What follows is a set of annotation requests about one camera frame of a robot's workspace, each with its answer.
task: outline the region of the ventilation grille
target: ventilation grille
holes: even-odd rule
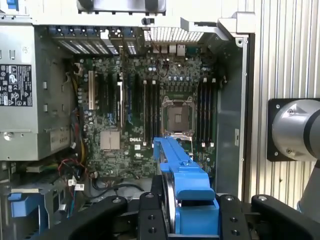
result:
[[[102,40],[58,40],[58,43],[67,48],[74,54],[110,54],[107,50],[107,46]]]
[[[135,49],[135,45],[132,41],[128,41],[127,42],[127,46],[128,46],[128,49],[129,49],[129,52],[131,55],[136,55],[137,52],[136,52],[136,49]]]
[[[144,39],[147,42],[197,43],[203,34],[203,32],[185,31],[179,27],[152,27],[144,31]]]

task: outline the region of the silver cylinder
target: silver cylinder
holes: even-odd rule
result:
[[[277,149],[290,159],[320,159],[320,102],[302,99],[281,107],[272,123],[272,139]]]

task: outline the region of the cpu socket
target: cpu socket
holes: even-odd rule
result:
[[[187,100],[170,100],[165,96],[162,102],[162,134],[172,136],[181,133],[191,137],[195,133],[195,103],[191,96]]]

